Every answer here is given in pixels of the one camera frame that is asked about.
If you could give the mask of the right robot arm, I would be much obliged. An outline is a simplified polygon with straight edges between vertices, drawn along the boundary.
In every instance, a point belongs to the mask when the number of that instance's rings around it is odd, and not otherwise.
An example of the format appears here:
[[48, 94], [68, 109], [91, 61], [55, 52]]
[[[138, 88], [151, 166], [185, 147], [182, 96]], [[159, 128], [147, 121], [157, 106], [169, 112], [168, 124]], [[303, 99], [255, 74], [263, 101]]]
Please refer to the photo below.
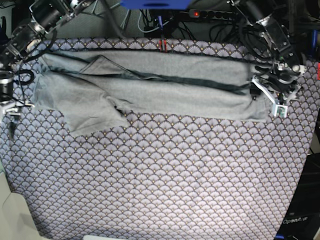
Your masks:
[[36, 0], [30, 7], [31, 20], [16, 28], [11, 40], [0, 48], [0, 117], [13, 117], [9, 125], [9, 137], [13, 139], [23, 107], [33, 104], [25, 97], [13, 96], [14, 86], [20, 88], [34, 82], [31, 70], [15, 68], [15, 64], [34, 61], [47, 53], [57, 38], [57, 30], [83, 10], [91, 0]]

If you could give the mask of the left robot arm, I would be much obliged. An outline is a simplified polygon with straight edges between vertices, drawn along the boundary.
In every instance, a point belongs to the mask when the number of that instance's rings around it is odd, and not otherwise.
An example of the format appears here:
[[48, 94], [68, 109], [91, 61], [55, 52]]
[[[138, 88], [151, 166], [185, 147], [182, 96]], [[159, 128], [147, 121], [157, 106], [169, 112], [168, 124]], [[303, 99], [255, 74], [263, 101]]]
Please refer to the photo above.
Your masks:
[[[286, 26], [273, 15], [267, 0], [232, 0], [230, 4], [241, 14], [238, 27], [240, 41], [253, 57], [269, 67], [256, 66], [252, 83], [276, 106], [287, 105], [301, 87], [297, 79], [305, 72], [303, 57], [290, 41]], [[257, 52], [245, 36], [245, 28], [259, 31], [266, 50]]]

